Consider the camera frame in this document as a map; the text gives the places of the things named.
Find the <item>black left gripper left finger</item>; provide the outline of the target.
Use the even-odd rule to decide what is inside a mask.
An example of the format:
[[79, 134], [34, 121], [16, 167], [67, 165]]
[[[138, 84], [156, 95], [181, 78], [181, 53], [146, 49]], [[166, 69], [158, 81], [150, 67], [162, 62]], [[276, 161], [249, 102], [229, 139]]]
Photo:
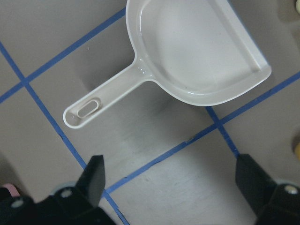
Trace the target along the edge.
[[99, 205], [105, 188], [105, 165], [103, 155], [91, 157], [75, 187], [93, 207]]

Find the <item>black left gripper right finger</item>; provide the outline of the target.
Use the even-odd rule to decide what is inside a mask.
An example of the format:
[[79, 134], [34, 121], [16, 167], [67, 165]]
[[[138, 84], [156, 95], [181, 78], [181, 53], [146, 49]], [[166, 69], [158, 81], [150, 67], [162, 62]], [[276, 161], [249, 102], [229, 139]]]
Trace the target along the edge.
[[237, 156], [235, 183], [253, 211], [261, 211], [277, 187], [249, 154]]

